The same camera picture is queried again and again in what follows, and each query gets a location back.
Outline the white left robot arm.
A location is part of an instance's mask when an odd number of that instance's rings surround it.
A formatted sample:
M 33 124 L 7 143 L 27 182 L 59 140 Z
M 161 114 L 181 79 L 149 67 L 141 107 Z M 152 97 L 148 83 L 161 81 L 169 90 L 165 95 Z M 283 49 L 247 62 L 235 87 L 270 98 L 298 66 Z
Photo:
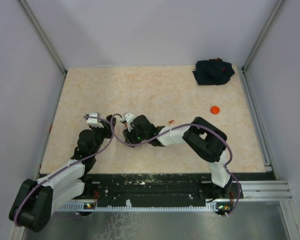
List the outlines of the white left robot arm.
M 89 126 L 79 133 L 73 156 L 58 170 L 20 185 L 8 218 L 18 227 L 41 231 L 63 204 L 81 196 L 91 197 L 94 186 L 87 173 L 96 163 L 96 154 L 104 151 L 104 140 L 112 140 L 115 123 L 102 121 L 101 127 Z

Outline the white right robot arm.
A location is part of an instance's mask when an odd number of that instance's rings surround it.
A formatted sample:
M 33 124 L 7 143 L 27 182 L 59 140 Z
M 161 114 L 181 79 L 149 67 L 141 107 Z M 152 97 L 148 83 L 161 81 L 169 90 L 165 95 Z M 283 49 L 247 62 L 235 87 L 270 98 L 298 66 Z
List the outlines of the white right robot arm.
M 153 147 L 187 144 L 201 159 L 208 162 L 213 192 L 225 198 L 231 192 L 231 175 L 225 169 L 227 135 L 197 116 L 191 125 L 181 127 L 155 126 L 145 115 L 126 113 L 120 120 L 126 127 L 122 131 L 125 143 L 136 147 L 145 142 Z

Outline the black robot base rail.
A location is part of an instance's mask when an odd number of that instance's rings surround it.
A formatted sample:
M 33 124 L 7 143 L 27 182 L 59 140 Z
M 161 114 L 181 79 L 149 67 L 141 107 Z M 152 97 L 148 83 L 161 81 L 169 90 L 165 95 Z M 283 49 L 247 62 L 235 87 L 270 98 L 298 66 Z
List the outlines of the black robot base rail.
M 88 174 L 87 189 L 75 200 L 96 201 L 101 207 L 204 207 L 211 200 L 241 198 L 231 179 L 225 188 L 212 183 L 209 173 Z

